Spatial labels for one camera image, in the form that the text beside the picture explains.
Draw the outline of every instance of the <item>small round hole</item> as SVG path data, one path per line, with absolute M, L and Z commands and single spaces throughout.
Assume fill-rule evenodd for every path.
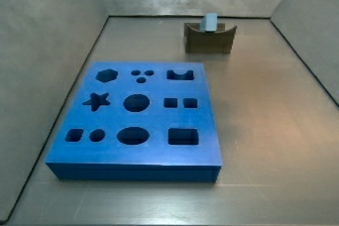
M 140 74 L 140 71 L 139 71 L 139 70 L 133 70 L 133 71 L 131 72 L 131 74 L 132 74 L 132 75 L 139 75 L 139 74 Z
M 147 70 L 147 71 L 144 72 L 144 74 L 145 74 L 147 76 L 152 76 L 152 75 L 153 75 L 153 70 Z
M 101 141 L 104 138 L 104 131 L 101 129 L 96 129 L 89 133 L 89 139 L 96 143 Z
M 144 83 L 144 82 L 145 82 L 145 78 L 144 78 L 144 77 L 137 78 L 137 79 L 136 79 L 136 82 L 137 82 L 137 83 Z

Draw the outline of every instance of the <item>shape sorter board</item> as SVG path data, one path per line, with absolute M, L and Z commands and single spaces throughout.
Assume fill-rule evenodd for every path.
M 45 163 L 60 179 L 216 181 L 223 161 L 203 65 L 95 62 Z

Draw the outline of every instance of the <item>table surface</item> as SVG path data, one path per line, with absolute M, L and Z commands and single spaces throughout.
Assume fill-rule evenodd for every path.
M 339 112 L 269 20 L 229 55 L 185 55 L 183 18 L 111 18 L 95 60 L 204 64 L 224 167 L 216 184 L 57 180 L 44 165 L 87 66 L 8 225 L 339 224 Z

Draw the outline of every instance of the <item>circular hole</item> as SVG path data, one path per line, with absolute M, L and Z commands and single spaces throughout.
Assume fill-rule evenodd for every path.
M 144 72 L 144 74 L 148 75 L 148 76 L 153 75 L 153 70 L 147 70 L 147 71 Z
M 137 83 L 144 83 L 144 82 L 145 82 L 145 78 L 144 78 L 144 77 L 137 78 L 137 79 L 136 79 L 136 82 L 137 82 Z
M 149 134 L 140 127 L 124 128 L 116 135 L 120 143 L 125 145 L 139 145 L 148 140 Z
M 133 71 L 131 72 L 131 74 L 132 74 L 132 75 L 139 75 L 139 74 L 140 74 L 140 71 L 139 71 L 139 70 L 133 70 Z
M 148 105 L 149 99 L 145 95 L 141 94 L 129 95 L 123 101 L 123 106 L 125 110 L 131 112 L 143 111 L 148 107 Z
M 96 129 L 89 133 L 89 139 L 96 143 L 104 138 L 104 131 L 101 129 Z

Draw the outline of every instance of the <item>brown box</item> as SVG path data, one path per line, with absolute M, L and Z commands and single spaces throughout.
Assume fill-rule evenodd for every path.
M 225 24 L 217 24 L 215 33 L 199 31 L 199 23 L 184 24 L 187 54 L 228 54 L 232 49 L 237 26 L 225 31 Z

